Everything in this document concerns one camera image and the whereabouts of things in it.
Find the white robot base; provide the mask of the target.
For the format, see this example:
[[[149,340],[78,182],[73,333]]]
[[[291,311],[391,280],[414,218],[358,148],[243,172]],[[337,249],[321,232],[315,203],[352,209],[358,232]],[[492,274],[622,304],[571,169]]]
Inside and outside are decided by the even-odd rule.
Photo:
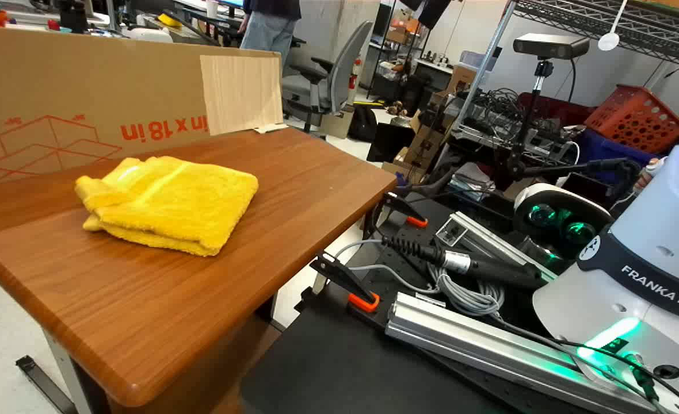
[[[679,140],[635,201],[532,304],[546,331],[582,346],[588,358],[601,363],[601,348],[619,342],[679,392]]]

